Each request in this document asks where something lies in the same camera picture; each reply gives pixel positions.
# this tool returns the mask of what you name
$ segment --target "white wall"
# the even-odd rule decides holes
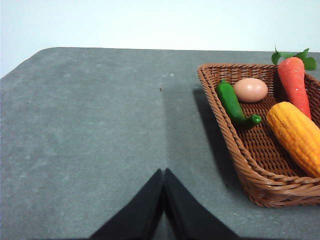
[[[1,0],[1,77],[50,47],[320,52],[320,0]]]

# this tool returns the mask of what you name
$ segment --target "green leaves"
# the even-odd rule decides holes
[[[306,57],[305,59],[302,59],[302,62],[304,64],[304,69],[313,71],[317,69],[317,63],[316,60],[313,57]]]
[[[279,52],[279,51],[277,51],[276,48],[274,48],[274,49],[275,49],[275,53],[272,54],[272,56],[271,56],[271,61],[274,65],[278,64],[278,61],[281,57],[284,59],[297,57],[302,60],[305,70],[312,71],[312,70],[316,70],[316,68],[317,68],[316,60],[313,57],[307,57],[309,48],[307,48],[297,54],[290,53],[290,52]]]

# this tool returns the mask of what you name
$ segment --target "basket rim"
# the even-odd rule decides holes
[[[227,127],[227,129],[221,129],[221,131],[227,131],[226,134],[232,136],[233,141],[227,142],[226,144],[231,147],[236,147],[234,151],[231,152],[235,157],[232,157],[233,164],[237,171],[240,171],[245,177],[251,182],[259,185],[260,188],[267,189],[268,191],[285,191],[286,195],[288,193],[294,194],[295,196],[320,196],[320,177],[313,178],[309,176],[299,177],[299,176],[287,176],[275,174],[273,172],[267,171],[260,167],[257,162],[250,155],[249,151],[244,147],[242,140],[238,136],[236,129],[231,123],[229,116],[227,115],[225,109],[223,108],[221,101],[218,98],[215,89],[210,86],[208,78],[206,77],[207,68],[243,68],[243,69],[274,69],[277,68],[277,65],[272,64],[247,64],[247,63],[205,63],[200,65],[197,68],[197,74],[203,86],[203,89],[206,93],[206,96],[209,100],[211,108],[214,108],[211,101],[213,101],[217,107],[216,110],[221,113],[221,116],[217,116],[214,112],[217,122],[222,123]],[[311,75],[305,73],[311,81],[315,81],[320,86],[320,82],[312,77]],[[312,191],[304,191],[306,185],[310,187],[315,187]]]

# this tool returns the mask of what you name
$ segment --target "yellow corn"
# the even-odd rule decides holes
[[[272,106],[266,120],[292,159],[310,177],[320,177],[320,128],[287,101]]]

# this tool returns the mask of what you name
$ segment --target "carrot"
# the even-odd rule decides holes
[[[278,75],[289,101],[311,119],[305,87],[305,67],[298,57],[289,57],[278,65]]]
[[[285,58],[277,69],[280,81],[289,101],[311,119],[309,99],[305,87],[305,70],[315,70],[317,66],[312,57],[307,57],[308,51],[309,48],[295,54],[278,52],[275,49],[271,60],[276,65],[281,57]]]

